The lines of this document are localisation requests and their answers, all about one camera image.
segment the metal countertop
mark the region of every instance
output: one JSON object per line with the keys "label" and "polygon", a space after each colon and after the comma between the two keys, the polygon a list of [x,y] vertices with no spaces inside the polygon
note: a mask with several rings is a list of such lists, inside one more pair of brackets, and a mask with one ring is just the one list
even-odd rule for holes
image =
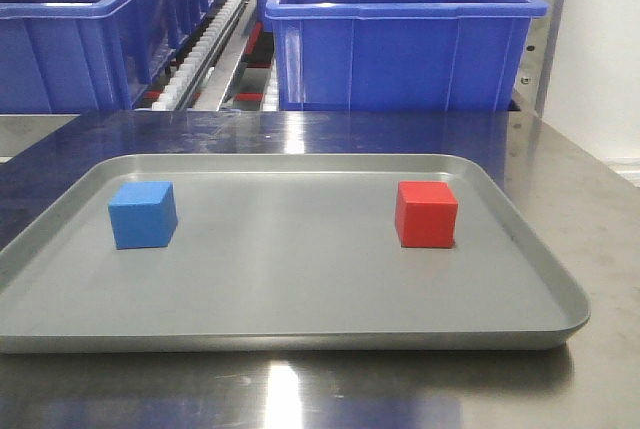
{"label": "metal countertop", "polygon": [[472,159],[589,294],[591,321],[542,352],[3,355],[0,427],[640,426],[640,192],[535,116],[87,114],[0,166],[0,246],[97,162],[184,152]]}

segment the blue cube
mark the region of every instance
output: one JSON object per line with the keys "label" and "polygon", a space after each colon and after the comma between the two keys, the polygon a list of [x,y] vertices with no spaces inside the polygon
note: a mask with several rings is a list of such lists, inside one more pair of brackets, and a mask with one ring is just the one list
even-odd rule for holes
{"label": "blue cube", "polygon": [[173,183],[127,182],[109,201],[118,249],[166,247],[178,225]]}

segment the gray tray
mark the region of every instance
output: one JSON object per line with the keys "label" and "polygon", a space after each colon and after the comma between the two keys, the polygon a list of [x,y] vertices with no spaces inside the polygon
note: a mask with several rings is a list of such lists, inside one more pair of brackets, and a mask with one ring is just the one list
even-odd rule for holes
{"label": "gray tray", "polygon": [[[107,202],[174,182],[169,247],[117,251]],[[453,249],[406,249],[397,183],[443,180]],[[0,351],[543,349],[584,292],[475,164],[436,155],[137,155],[94,167],[0,253]]]}

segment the cube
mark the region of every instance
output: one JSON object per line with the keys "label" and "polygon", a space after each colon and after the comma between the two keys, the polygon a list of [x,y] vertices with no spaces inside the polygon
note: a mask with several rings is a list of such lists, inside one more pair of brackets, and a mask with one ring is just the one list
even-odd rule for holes
{"label": "cube", "polygon": [[116,248],[166,247],[178,225],[173,184],[127,182],[109,201],[109,216]]}
{"label": "cube", "polygon": [[453,247],[458,201],[445,182],[402,181],[396,230],[403,247]]}

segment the metal rail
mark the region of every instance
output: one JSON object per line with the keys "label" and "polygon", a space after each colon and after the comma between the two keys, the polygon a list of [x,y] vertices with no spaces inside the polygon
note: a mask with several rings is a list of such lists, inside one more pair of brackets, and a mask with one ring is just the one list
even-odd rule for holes
{"label": "metal rail", "polygon": [[193,109],[196,111],[219,111],[238,73],[247,40],[256,24],[256,0],[249,0],[233,30],[229,42],[218,58],[213,74]]}

